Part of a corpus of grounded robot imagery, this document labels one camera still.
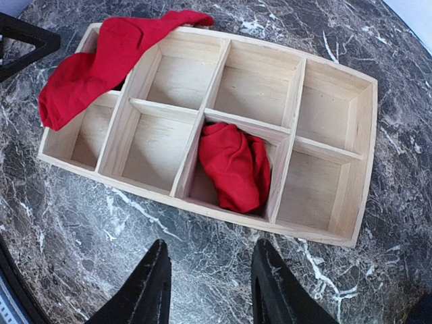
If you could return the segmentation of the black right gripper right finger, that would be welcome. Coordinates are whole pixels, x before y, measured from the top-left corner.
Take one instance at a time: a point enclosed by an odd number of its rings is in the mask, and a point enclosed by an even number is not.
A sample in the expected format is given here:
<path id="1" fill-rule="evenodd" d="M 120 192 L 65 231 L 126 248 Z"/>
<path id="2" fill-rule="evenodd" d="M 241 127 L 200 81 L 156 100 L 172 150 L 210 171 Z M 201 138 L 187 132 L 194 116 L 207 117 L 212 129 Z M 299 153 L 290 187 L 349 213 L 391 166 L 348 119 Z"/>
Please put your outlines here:
<path id="1" fill-rule="evenodd" d="M 302 287 L 267 239 L 256 242 L 251 265 L 254 323 L 335 323 Z"/>

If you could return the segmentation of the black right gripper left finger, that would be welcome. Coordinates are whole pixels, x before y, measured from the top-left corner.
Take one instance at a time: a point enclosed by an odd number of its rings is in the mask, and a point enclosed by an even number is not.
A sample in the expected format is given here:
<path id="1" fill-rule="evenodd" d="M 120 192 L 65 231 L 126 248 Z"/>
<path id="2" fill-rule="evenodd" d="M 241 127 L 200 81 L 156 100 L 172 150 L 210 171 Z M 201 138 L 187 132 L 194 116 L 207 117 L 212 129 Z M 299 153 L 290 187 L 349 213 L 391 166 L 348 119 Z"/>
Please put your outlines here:
<path id="1" fill-rule="evenodd" d="M 171 259 L 164 240 L 155 240 L 123 286 L 88 323 L 168 323 Z"/>

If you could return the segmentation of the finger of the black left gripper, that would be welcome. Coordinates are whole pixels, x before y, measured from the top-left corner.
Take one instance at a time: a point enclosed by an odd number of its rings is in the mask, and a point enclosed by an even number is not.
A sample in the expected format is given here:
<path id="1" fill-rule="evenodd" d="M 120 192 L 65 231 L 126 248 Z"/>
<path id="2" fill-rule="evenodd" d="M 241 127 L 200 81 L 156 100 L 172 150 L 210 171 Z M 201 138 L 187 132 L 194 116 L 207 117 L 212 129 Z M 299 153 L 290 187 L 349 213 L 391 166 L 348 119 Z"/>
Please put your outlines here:
<path id="1" fill-rule="evenodd" d="M 6 38 L 34 45 L 34 50 L 15 61 L 4 63 Z M 1 82 L 23 70 L 30 64 L 56 52 L 61 46 L 61 36 L 39 28 L 15 17 L 1 13 Z"/>

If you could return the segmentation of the plain red sock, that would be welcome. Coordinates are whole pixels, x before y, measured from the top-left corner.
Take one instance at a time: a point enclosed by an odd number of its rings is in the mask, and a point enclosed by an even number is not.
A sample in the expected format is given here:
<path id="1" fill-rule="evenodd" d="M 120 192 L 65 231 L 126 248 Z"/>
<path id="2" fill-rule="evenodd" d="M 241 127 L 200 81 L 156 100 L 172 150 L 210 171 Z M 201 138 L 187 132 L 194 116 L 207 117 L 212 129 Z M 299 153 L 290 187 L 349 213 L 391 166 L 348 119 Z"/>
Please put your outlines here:
<path id="1" fill-rule="evenodd" d="M 214 19 L 197 11 L 170 11 L 158 19 L 109 18 L 99 30 L 95 53 L 64 59 L 40 92 L 42 124 L 58 131 L 102 94 L 126 78 L 144 52 L 185 24 L 212 26 Z"/>

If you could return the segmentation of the red snowflake santa sock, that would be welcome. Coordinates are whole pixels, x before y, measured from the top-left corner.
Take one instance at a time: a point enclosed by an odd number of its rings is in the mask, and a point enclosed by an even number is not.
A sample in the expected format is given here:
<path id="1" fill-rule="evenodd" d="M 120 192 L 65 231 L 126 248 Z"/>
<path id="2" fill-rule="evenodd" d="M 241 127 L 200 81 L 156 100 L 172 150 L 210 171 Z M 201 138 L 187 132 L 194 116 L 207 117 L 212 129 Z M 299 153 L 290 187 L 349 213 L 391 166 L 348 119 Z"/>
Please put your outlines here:
<path id="1" fill-rule="evenodd" d="M 234 124 L 209 124 L 202 128 L 198 158 L 215 187 L 221 208 L 250 213 L 265 206 L 271 168 L 261 138 Z"/>

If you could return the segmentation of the wooden compartment tray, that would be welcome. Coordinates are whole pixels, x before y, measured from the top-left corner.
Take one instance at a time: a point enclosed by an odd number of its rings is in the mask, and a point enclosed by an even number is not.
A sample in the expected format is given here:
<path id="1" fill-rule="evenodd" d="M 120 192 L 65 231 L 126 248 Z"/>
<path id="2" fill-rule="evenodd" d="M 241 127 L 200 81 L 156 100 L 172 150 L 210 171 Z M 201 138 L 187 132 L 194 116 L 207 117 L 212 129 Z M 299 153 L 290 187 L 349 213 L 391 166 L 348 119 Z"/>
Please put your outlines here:
<path id="1" fill-rule="evenodd" d="M 352 247 L 367 201 L 376 79 L 235 34 L 181 27 L 40 160 L 214 219 Z"/>

